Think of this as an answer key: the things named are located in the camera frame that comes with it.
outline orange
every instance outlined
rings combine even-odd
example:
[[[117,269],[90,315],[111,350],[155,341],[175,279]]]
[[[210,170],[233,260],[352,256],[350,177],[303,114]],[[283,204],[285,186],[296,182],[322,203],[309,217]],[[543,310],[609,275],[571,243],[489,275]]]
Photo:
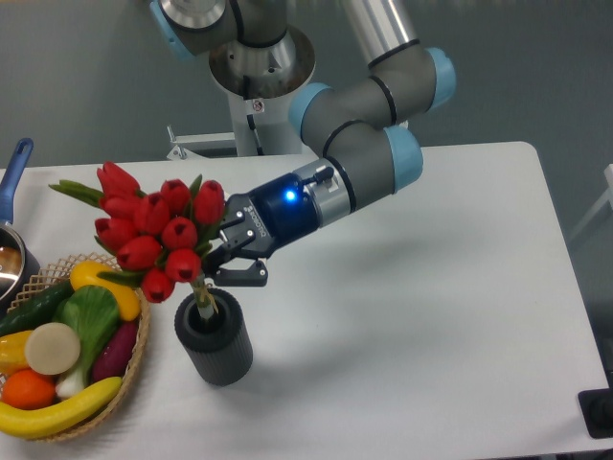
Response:
[[[18,409],[41,409],[53,404],[55,397],[54,380],[32,369],[15,372],[2,388],[2,402]]]

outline tulip bouquet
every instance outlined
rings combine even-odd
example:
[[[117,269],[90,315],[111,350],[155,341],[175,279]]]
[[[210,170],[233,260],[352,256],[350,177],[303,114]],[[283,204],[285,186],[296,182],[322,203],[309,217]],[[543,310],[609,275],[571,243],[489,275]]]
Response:
[[[95,238],[116,258],[121,271],[99,276],[141,288],[153,303],[168,299],[176,283],[190,283],[199,294],[198,306],[202,302],[216,310],[201,266],[224,215],[221,186],[213,180],[202,183],[199,175],[189,187],[173,179],[165,181],[158,192],[146,194],[115,163],[104,163],[97,175],[101,191],[70,180],[50,187],[108,214],[95,220]]]

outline gray floor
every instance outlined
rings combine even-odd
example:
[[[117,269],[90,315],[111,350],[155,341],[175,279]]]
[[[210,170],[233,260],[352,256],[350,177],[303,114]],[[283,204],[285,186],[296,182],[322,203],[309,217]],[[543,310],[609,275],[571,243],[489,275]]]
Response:
[[[289,3],[317,81],[367,75],[338,2]],[[613,2],[407,4],[421,41],[458,73],[453,101],[411,122],[421,144],[533,144],[567,233],[613,163]],[[168,124],[177,135],[231,129],[207,59],[178,62],[143,0],[0,2],[0,62],[0,168],[23,136],[36,144],[31,166],[46,166],[163,161]],[[598,338],[613,337],[612,237],[613,218],[571,251]]]

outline black vase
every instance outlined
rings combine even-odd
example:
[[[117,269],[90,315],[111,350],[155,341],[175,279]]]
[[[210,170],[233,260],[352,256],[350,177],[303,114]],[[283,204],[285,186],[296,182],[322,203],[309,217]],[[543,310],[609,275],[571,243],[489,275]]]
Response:
[[[208,290],[219,310],[213,327],[203,323],[194,295],[190,294],[174,316],[174,330],[200,377],[224,386],[247,373],[253,362],[253,349],[237,299],[222,289]]]

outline flower stem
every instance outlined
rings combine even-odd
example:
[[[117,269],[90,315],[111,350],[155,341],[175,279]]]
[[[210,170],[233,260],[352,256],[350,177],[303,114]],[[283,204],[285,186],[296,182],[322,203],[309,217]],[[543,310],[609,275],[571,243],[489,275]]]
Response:
[[[219,308],[217,307],[215,297],[207,289],[204,276],[198,276],[191,282],[191,285],[193,298],[202,322],[207,328],[213,327],[219,317]]]

